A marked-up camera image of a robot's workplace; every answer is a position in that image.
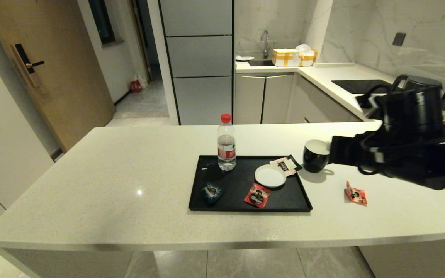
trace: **refrigerator door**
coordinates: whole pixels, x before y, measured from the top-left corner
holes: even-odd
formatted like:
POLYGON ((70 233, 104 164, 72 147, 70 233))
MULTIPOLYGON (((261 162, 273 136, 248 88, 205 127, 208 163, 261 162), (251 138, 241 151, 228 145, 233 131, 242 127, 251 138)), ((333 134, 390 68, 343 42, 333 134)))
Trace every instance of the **refrigerator door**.
POLYGON ((231 0, 161 0, 166 37, 231 35, 231 0))
POLYGON ((168 37, 173 78, 233 74, 232 36, 168 37))
POLYGON ((231 77, 173 79, 181 125, 218 125, 231 113, 231 77))

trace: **electrical outlet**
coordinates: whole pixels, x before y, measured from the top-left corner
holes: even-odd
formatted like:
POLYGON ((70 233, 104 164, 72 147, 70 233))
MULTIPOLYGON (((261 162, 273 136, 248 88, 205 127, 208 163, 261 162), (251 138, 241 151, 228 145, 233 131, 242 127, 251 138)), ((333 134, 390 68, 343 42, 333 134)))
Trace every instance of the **electrical outlet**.
POLYGON ((392 41, 392 45, 402 46, 404 37, 406 37, 406 33, 396 33, 396 35, 394 36, 394 41, 392 41))

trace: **white countertop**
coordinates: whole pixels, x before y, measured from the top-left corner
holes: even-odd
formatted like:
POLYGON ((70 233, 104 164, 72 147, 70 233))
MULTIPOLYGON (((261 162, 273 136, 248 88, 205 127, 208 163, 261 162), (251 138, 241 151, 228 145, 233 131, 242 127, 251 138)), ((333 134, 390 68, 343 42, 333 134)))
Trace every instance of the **white countertop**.
POLYGON ((247 73, 251 75, 251 73, 297 72, 364 121, 372 120, 366 118, 363 114, 362 109, 355 99, 356 95, 352 95, 340 86, 332 83, 332 80, 381 79, 393 83, 395 79, 385 73, 355 63, 315 63, 310 67, 252 67, 248 62, 235 62, 235 65, 235 72, 237 74, 247 73))
MULTIPOLYGON (((292 154, 302 162, 308 139, 353 136, 378 126, 237 125, 237 155, 292 154)), ((314 207, 310 213, 192 212, 198 156, 217 153, 216 130, 215 125, 93 129, 0 217, 0 247, 205 250, 445 239, 445 191, 364 176, 344 165, 326 166, 334 173, 328 176, 299 172, 314 207), (346 180, 366 190, 367 206, 347 201, 346 180)))

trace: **black tray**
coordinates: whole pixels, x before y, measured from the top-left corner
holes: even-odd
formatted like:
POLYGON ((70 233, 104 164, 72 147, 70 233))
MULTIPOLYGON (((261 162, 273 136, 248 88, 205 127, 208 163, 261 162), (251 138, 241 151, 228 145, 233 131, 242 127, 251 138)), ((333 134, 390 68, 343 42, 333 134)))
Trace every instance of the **black tray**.
POLYGON ((298 174, 288 176, 284 185, 271 188, 272 193, 264 208, 254 207, 243 199, 255 182, 255 170, 269 161, 282 156, 237 156, 236 167, 223 172, 217 165, 217 155, 198 157, 195 179, 190 197, 189 208, 196 211, 260 211, 260 212, 309 212, 312 210, 307 193, 298 174), (207 182, 226 189, 224 195, 215 203, 209 202, 202 195, 202 188, 207 182))

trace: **black mug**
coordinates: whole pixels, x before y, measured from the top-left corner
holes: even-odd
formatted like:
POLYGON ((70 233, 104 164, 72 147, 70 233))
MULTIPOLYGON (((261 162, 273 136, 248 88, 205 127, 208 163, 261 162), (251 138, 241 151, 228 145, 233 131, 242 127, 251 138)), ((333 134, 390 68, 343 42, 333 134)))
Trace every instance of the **black mug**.
POLYGON ((318 173, 329 163, 329 142, 308 140, 303 150, 303 167, 310 173, 318 173))

